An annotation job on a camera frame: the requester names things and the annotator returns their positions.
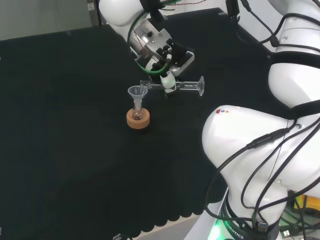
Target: black strap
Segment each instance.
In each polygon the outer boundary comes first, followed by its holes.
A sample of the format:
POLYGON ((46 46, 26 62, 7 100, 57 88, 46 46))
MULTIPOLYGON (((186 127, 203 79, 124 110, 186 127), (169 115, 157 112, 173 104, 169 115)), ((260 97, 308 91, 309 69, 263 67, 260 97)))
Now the black strap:
MULTIPOLYGON (((228 217, 229 215, 232 218, 237 218, 238 216, 232 211, 228 197, 226 197, 226 200, 223 203, 222 210, 221 210, 222 216, 228 217)), ((254 229, 249 227, 249 225, 238 223, 239 226, 234 224, 232 221, 223 221, 227 231, 231 234, 231 236, 236 240, 274 240, 277 238, 279 234, 279 221, 276 221, 275 223, 268 226, 266 233, 256 232, 254 229)))
POLYGON ((320 100, 300 104, 292 108, 296 118, 320 113, 320 100))
POLYGON ((281 51, 272 55, 271 63, 299 64, 320 69, 320 55, 301 51, 281 51))

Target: black table surface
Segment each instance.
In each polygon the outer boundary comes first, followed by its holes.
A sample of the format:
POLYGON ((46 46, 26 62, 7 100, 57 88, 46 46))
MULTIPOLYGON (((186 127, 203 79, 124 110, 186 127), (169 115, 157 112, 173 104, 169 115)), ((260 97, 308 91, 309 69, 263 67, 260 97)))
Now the black table surface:
MULTIPOLYGON (((133 131, 127 93, 147 77, 109 26, 0 42, 0 227, 4 240, 133 237, 203 212, 216 168, 202 129, 220 105, 281 117, 289 109, 268 87, 266 49, 241 43, 221 10, 170 16, 172 38, 195 49, 185 81, 205 92, 143 105, 149 131, 133 131)), ((221 200, 222 178, 211 202, 221 200)))

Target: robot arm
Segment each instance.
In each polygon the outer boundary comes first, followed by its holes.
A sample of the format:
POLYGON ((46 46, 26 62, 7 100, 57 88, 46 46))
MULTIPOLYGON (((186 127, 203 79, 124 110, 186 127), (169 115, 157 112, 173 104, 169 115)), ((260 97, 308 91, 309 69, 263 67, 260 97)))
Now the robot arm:
MULTIPOLYGON (((156 11, 170 2, 159 0, 156 11)), ((99 9, 114 31, 127 41, 140 68, 153 79, 160 78, 166 93, 174 92, 176 77, 193 62, 195 54, 175 42, 165 29, 158 31, 148 21, 147 7, 139 0, 101 0, 99 9)))

